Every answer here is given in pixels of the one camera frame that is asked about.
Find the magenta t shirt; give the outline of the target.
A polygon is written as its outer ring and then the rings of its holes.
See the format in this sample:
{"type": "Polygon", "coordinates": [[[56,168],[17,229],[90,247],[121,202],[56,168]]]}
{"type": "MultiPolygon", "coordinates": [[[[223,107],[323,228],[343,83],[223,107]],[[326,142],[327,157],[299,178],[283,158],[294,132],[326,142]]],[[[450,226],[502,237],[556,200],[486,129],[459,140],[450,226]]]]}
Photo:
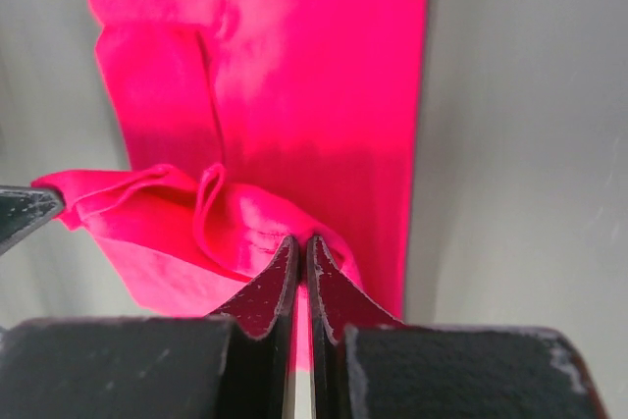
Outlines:
{"type": "Polygon", "coordinates": [[[47,175],[133,299],[200,316],[320,235],[402,310],[427,0],[89,0],[131,166],[47,175]]]}

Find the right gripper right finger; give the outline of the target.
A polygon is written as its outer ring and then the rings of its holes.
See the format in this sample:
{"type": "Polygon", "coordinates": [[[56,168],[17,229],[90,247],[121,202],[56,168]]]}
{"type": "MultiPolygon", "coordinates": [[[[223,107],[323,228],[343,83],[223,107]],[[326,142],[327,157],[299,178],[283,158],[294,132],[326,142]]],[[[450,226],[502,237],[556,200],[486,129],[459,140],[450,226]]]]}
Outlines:
{"type": "Polygon", "coordinates": [[[560,332],[411,326],[366,295],[320,236],[306,274],[316,418],[605,418],[588,368],[560,332]]]}

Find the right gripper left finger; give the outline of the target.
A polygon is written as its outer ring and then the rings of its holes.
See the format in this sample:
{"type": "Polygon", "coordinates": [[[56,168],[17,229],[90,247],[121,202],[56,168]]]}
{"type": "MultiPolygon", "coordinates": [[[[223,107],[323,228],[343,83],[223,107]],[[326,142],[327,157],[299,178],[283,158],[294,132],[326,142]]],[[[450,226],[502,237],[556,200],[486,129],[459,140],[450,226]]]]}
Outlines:
{"type": "Polygon", "coordinates": [[[279,418],[299,249],[203,317],[40,318],[1,340],[5,418],[279,418]]]}

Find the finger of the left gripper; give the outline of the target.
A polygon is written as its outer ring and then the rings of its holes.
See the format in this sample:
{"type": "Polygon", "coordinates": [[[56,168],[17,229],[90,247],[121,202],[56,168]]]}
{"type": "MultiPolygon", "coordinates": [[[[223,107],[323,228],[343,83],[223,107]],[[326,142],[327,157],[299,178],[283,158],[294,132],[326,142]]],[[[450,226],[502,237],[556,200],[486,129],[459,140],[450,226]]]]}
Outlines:
{"type": "Polygon", "coordinates": [[[0,254],[60,215],[62,195],[53,188],[2,185],[0,189],[0,254]]]}

